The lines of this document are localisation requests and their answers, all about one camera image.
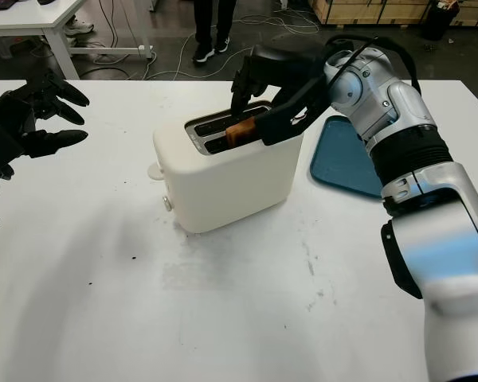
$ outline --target wooden crate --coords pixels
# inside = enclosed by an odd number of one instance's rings
[[[462,6],[459,14],[452,20],[451,25],[475,26],[478,22],[478,8],[472,6]]]
[[[387,0],[386,5],[387,6],[393,6],[393,5],[404,5],[404,6],[427,6],[429,4],[429,0]]]
[[[391,4],[388,0],[379,24],[417,24],[426,8],[426,4]]]
[[[461,7],[473,7],[478,8],[478,0],[459,0],[459,6]]]
[[[382,0],[311,0],[315,14],[323,24],[376,24]]]

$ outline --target white table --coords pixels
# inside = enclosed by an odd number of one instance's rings
[[[140,5],[142,0],[134,0],[136,18],[141,29],[143,46],[150,46],[146,32],[147,16]],[[71,54],[144,54],[151,58],[151,50],[134,48],[69,48],[62,30],[65,23],[84,4],[85,0],[55,0],[41,6],[37,0],[18,2],[8,10],[0,10],[0,36],[41,36],[44,35],[53,55],[57,59],[65,78],[78,80],[80,77],[71,61]]]
[[[308,176],[332,110],[283,204],[191,235],[147,176],[151,134],[227,108],[230,83],[74,84],[87,140],[19,158],[2,182],[0,382],[426,380],[423,308],[393,282],[388,216]],[[478,100],[458,81],[421,87],[478,189]]]

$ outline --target robot finger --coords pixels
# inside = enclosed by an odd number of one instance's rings
[[[62,130],[58,133],[47,133],[44,130],[34,131],[22,137],[25,155],[31,158],[55,154],[58,149],[76,145],[88,137],[82,130]]]
[[[75,125],[85,124],[84,119],[72,107],[55,98],[51,101],[55,114]]]
[[[90,104],[90,101],[82,92],[67,81],[62,80],[53,71],[50,70],[46,73],[45,78],[56,88],[57,96],[78,106],[88,106]]]

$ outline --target cable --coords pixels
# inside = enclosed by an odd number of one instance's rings
[[[370,39],[369,41],[365,42],[361,46],[361,48],[357,49],[354,53],[352,53],[351,57],[347,60],[345,64],[342,65],[342,67],[337,71],[337,73],[331,78],[331,81],[329,81],[329,84],[327,85],[327,88],[331,90],[332,86],[335,84],[336,80],[342,75],[343,72],[345,72],[345,69],[349,66],[351,66],[352,62],[356,59],[357,56],[361,54],[363,50],[368,48],[370,45],[372,45],[375,40],[377,40],[377,37],[374,37]]]
[[[119,44],[119,35],[117,34],[117,29],[115,27],[115,22],[113,21],[113,16],[114,15],[115,15],[115,0],[112,0],[112,16],[110,18],[112,20],[112,28],[115,31],[115,35],[117,37],[116,41],[115,41],[115,44],[112,44],[112,48],[115,48],[117,46],[117,44]]]
[[[138,42],[136,41],[135,34],[133,33],[133,29],[131,29],[131,24],[129,24],[129,18],[127,17],[126,8],[124,7],[124,3],[122,2],[122,0],[119,0],[119,1],[120,1],[120,5],[122,6],[122,11],[124,13],[124,17],[126,18],[127,27],[129,28],[129,32],[131,32],[131,36],[133,37],[133,41],[135,42],[136,49],[138,50],[138,55],[142,56],[142,53],[140,53],[140,48],[139,48]],[[151,47],[150,46],[148,46],[148,47],[144,46],[143,48],[144,49],[150,49]]]
[[[297,35],[297,34],[317,34],[320,31],[320,27],[316,23],[314,23],[312,20],[308,20],[304,16],[301,16],[300,14],[298,14],[298,11],[293,10],[292,8],[287,8],[286,10],[276,10],[275,12],[284,12],[284,11],[295,12],[297,14],[297,16],[296,16],[297,18],[301,18],[301,19],[305,20],[306,22],[310,23],[311,25],[289,25],[282,18],[272,18],[272,17],[269,17],[269,16],[264,16],[262,14],[246,15],[242,18],[237,19],[237,20],[233,20],[233,22],[239,22],[239,23],[245,24],[245,25],[270,24],[270,25],[275,25],[275,26],[283,26],[286,30],[288,30],[288,32],[290,32],[292,34],[295,34],[295,35]],[[254,18],[254,17],[262,17],[262,18],[265,18],[265,19],[264,20],[245,20],[246,18]],[[276,20],[276,21],[278,21],[278,23],[270,22],[271,20]],[[315,30],[311,31],[311,32],[302,32],[302,31],[296,30],[296,28],[315,28]],[[222,66],[220,68],[220,70],[218,70],[215,73],[213,73],[212,75],[208,75],[208,76],[193,76],[193,75],[188,74],[188,73],[180,72],[181,64],[182,64],[182,54],[184,53],[184,48],[186,47],[188,41],[194,35],[195,35],[195,33],[190,34],[187,37],[187,39],[184,41],[184,44],[182,44],[181,51],[180,51],[179,57],[178,57],[178,65],[177,65],[176,70],[168,70],[168,71],[164,71],[164,72],[155,73],[151,76],[146,77],[145,80],[149,80],[150,78],[154,78],[156,76],[161,76],[162,74],[168,74],[168,73],[175,73],[174,78],[172,80],[175,80],[179,74],[182,74],[183,76],[188,76],[188,77],[191,77],[191,78],[206,78],[206,77],[209,77],[209,76],[213,76],[214,74],[218,74],[225,66]]]
[[[174,78],[172,79],[172,81],[175,81],[175,79],[177,78],[177,75],[178,75],[178,72],[179,70],[181,70],[181,63],[182,63],[182,52],[184,52],[184,48],[186,47],[186,44],[188,43],[188,41],[190,40],[190,38],[192,36],[194,36],[196,33],[192,33],[191,35],[188,36],[188,38],[186,39],[186,41],[184,41],[184,44],[182,44],[182,48],[181,48],[181,53],[178,55],[178,65],[177,65],[177,70],[175,71],[175,76]]]
[[[264,20],[248,20],[248,18],[260,18],[260,17],[265,19]],[[311,25],[290,25],[290,24],[287,24],[283,20],[283,18],[273,18],[269,16],[264,16],[261,14],[249,14],[240,18],[238,21],[241,24],[245,24],[245,25],[268,24],[268,25],[283,26],[288,32],[292,34],[317,34],[320,31],[320,27],[316,23],[314,23],[312,20],[308,20],[307,18],[304,18],[302,16],[298,16],[298,18],[303,18],[304,20],[309,22]],[[295,28],[315,28],[315,30],[311,32],[304,32],[304,31],[296,30]]]
[[[148,76],[145,80],[149,80],[149,79],[154,78],[156,76],[161,76],[162,74],[168,74],[168,73],[181,74],[183,76],[186,76],[186,77],[189,77],[189,78],[196,78],[196,79],[211,77],[211,76],[214,76],[214,75],[218,74],[221,70],[223,70],[225,68],[225,66],[229,63],[229,61],[232,60],[237,54],[243,53],[243,52],[245,52],[247,50],[251,50],[251,49],[252,49],[252,46],[250,46],[249,48],[242,49],[238,52],[235,52],[233,55],[231,55],[227,59],[227,61],[225,61],[225,63],[216,72],[207,74],[206,76],[194,76],[193,74],[184,73],[184,72],[180,72],[180,71],[176,71],[176,70],[166,70],[165,72],[159,72],[159,73],[155,73],[151,76]]]
[[[87,72],[83,72],[80,74],[80,78],[83,77],[83,76],[86,76],[90,73],[94,73],[94,72],[97,72],[98,70],[118,70],[119,72],[122,72],[124,73],[126,76],[127,76],[127,79],[129,80],[132,76],[129,76],[129,73],[126,72],[125,70],[121,69],[121,68],[94,68],[94,69],[90,69],[88,70]]]
[[[154,62],[158,59],[158,55],[156,54],[156,52],[152,52],[152,53],[154,53],[154,57],[152,57],[151,61],[147,64],[147,68],[145,69],[145,73],[142,76],[142,81],[144,81],[146,79],[147,75],[149,74],[149,70],[151,69],[151,65],[154,64]]]
[[[115,60],[115,61],[111,61],[111,62],[103,62],[103,61],[100,61],[99,59],[101,57],[107,57],[107,55],[105,54],[100,54],[100,57],[97,57],[92,63],[93,64],[96,64],[96,65],[114,65],[114,64],[118,64],[119,62],[122,62],[124,61],[125,59],[127,59],[129,57],[128,54],[126,54],[125,56],[122,56],[121,58],[119,58],[118,60]]]
[[[133,74],[131,74],[126,80],[130,80],[131,78],[133,78],[134,76],[136,76],[138,74],[138,72],[134,72]]]
[[[104,12],[103,3],[101,2],[101,0],[99,0],[99,7],[101,8],[101,12],[103,12],[103,16],[106,19],[106,22],[108,23],[108,26],[110,27],[110,30],[112,31],[112,45],[110,45],[110,48],[113,48],[113,45],[115,44],[115,34],[113,32],[112,24],[110,24],[110,21],[108,20],[108,16]]]

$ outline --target white toaster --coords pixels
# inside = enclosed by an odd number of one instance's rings
[[[165,181],[165,205],[188,232],[232,223],[290,193],[303,135],[272,146],[259,139],[228,149],[226,142],[227,127],[269,108],[252,103],[240,119],[223,111],[154,133],[158,163],[149,176]]]

